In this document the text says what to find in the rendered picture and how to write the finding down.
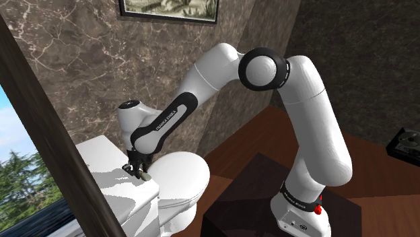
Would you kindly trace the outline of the white toilet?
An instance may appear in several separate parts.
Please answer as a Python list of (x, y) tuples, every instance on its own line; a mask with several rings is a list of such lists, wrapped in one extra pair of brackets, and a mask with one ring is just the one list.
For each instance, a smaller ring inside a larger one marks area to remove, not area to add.
[(76, 146), (127, 237), (171, 237), (194, 220), (209, 184), (206, 161), (177, 151), (155, 161), (144, 181), (122, 169), (128, 157), (101, 135)]

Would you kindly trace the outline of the dark robot stand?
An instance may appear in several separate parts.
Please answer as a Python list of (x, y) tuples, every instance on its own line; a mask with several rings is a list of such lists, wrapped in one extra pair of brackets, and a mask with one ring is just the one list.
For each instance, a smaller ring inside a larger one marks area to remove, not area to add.
[[(281, 230), (271, 211), (289, 168), (256, 154), (203, 215), (201, 237), (293, 237)], [(323, 213), (332, 237), (362, 237), (361, 207), (325, 189)]]

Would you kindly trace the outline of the black bathroom scale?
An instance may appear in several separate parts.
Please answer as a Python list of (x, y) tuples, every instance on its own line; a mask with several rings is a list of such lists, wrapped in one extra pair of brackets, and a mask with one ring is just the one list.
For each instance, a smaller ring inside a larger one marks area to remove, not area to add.
[(404, 127), (386, 146), (389, 156), (420, 167), (420, 132)]

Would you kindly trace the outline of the framed wall picture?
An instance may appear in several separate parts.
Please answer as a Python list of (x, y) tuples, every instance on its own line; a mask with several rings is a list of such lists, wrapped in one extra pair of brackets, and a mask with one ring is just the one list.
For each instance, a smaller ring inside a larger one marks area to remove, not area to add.
[(216, 24), (219, 0), (118, 0), (121, 16)]

